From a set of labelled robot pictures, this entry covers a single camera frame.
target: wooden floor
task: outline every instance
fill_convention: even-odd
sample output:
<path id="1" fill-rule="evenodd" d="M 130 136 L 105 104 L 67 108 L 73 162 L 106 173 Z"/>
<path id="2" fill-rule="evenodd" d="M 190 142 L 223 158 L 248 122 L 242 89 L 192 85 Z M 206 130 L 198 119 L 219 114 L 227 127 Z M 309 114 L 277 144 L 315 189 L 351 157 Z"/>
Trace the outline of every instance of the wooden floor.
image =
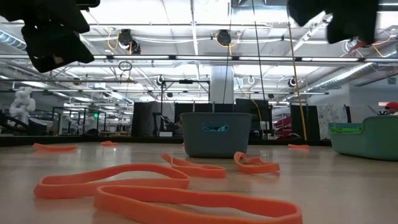
<path id="1" fill-rule="evenodd" d="M 0 147 L 0 223 L 136 223 L 95 210 L 92 198 L 43 200 L 36 199 L 32 191 L 45 175 L 73 174 L 137 162 L 168 165 L 159 157 L 163 152 L 227 168 L 226 179 L 192 178 L 190 189 L 287 200 L 301 206 L 305 224 L 398 223 L 396 162 L 342 156 L 329 147 L 311 147 L 309 153 L 304 153 L 289 151 L 284 146 L 251 146 L 248 156 L 262 156 L 265 161 L 278 162 L 281 171 L 278 177 L 249 175 L 237 171 L 233 160 L 188 158 L 181 145 L 131 143 L 120 144 L 116 149 L 103 149 L 99 143 L 79 144 L 77 152 L 69 154 L 37 153 L 30 146 Z M 155 177 L 157 174 L 130 172 L 116 178 L 139 176 Z M 258 218 L 229 208 L 165 206 L 194 213 Z"/>

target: plastic bin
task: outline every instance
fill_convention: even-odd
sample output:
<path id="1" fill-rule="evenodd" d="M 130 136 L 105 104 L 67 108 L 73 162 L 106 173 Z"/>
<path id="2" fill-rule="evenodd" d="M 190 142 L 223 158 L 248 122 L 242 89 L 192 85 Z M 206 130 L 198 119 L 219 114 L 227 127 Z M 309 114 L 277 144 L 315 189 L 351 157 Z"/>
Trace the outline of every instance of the plastic bin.
<path id="1" fill-rule="evenodd" d="M 339 128 L 358 127 L 359 124 L 338 124 Z M 330 133 L 333 150 L 346 155 L 370 159 L 398 161 L 394 144 L 398 133 L 398 116 L 372 116 L 363 121 L 358 133 Z"/>
<path id="2" fill-rule="evenodd" d="M 182 113 L 185 152 L 191 157 L 233 158 L 248 149 L 251 114 Z"/>

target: ceiling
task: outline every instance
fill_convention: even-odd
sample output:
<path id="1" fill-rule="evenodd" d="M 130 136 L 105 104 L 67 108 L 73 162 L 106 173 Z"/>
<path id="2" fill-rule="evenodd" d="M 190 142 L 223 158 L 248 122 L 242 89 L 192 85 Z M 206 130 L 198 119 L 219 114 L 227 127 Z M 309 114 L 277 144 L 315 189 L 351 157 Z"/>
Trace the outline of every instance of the ceiling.
<path id="1" fill-rule="evenodd" d="M 238 43 L 231 48 L 233 56 L 255 56 L 259 54 L 266 56 L 291 56 L 289 42 L 289 30 L 287 26 L 288 18 L 283 10 L 267 11 L 261 14 L 261 8 L 257 7 L 256 25 L 252 17 L 252 12 L 245 12 L 228 16 L 228 0 L 102 0 L 101 4 L 90 9 L 90 12 L 83 11 L 83 15 L 91 25 L 91 30 L 82 34 L 82 40 L 95 55 L 126 55 L 129 52 L 118 47 L 116 50 L 109 48 L 116 46 L 115 38 L 121 29 L 131 29 L 132 36 L 137 39 L 141 46 L 141 55 L 228 55 L 228 48 L 221 47 L 214 40 L 215 34 L 220 29 L 229 29 L 231 38 Z M 394 12 L 382 12 L 378 14 L 376 35 L 378 41 L 389 39 L 388 42 L 379 44 L 379 50 L 396 43 L 395 36 L 398 31 L 391 30 L 397 26 L 398 14 Z M 292 24 L 292 40 L 296 46 L 294 54 L 296 57 L 375 57 L 374 48 L 358 49 L 353 53 L 347 54 L 350 43 L 343 41 L 337 44 L 327 44 L 325 39 L 325 26 L 320 25 L 324 14 L 320 14 L 312 19 L 306 26 L 298 27 Z M 0 17 L 0 30 L 6 31 L 17 38 L 23 39 L 21 35 L 21 21 L 9 23 Z M 259 39 L 257 46 L 256 29 Z M 301 41 L 306 34 L 310 37 L 306 41 Z M 24 54 L 9 45 L 0 43 L 0 54 Z M 126 80 L 129 76 L 138 81 L 132 83 L 107 83 L 105 88 L 109 90 L 156 90 L 159 86 L 156 79 L 162 75 L 166 80 L 209 80 L 211 76 L 212 63 L 182 63 L 175 66 L 178 62 L 160 62 L 163 66 L 151 66 L 151 60 L 133 60 L 131 71 L 123 72 L 116 65 L 119 61 L 96 61 L 90 66 L 74 63 L 74 66 L 61 68 L 52 73 L 37 74 L 31 63 L 27 60 L 2 61 L 3 68 L 19 66 L 19 72 L 23 78 L 26 72 L 36 75 L 26 76 L 26 79 L 53 78 L 54 74 L 60 72 L 56 78 L 70 79 L 80 77 L 91 80 Z M 287 80 L 294 76 L 294 68 L 291 64 L 281 65 L 279 63 L 266 63 L 261 66 L 258 64 L 229 64 L 233 67 L 235 77 L 241 82 L 242 91 L 293 91 L 287 85 Z M 311 85 L 317 80 L 327 76 L 331 72 L 338 70 L 340 66 L 328 65 L 326 63 L 318 65 L 316 63 L 301 63 L 297 65 L 297 77 L 300 87 Z M 15 73 L 4 73 L 8 78 L 15 76 Z M 263 77 L 264 84 L 261 86 L 260 77 Z M 90 89 L 85 83 L 75 86 L 71 83 L 63 83 L 58 88 L 71 89 Z M 169 90 L 199 90 L 208 89 L 207 86 L 174 84 Z M 65 93 L 68 96 L 75 96 L 75 93 Z M 127 98 L 132 101 L 155 100 L 159 97 L 158 93 L 125 93 Z M 100 93 L 86 95 L 93 97 L 97 102 L 107 102 Z M 236 89 L 236 97 L 243 97 Z M 252 98 L 262 98 L 260 94 L 253 94 Z M 205 93 L 186 93 L 174 94 L 169 100 L 202 100 L 206 99 Z"/>

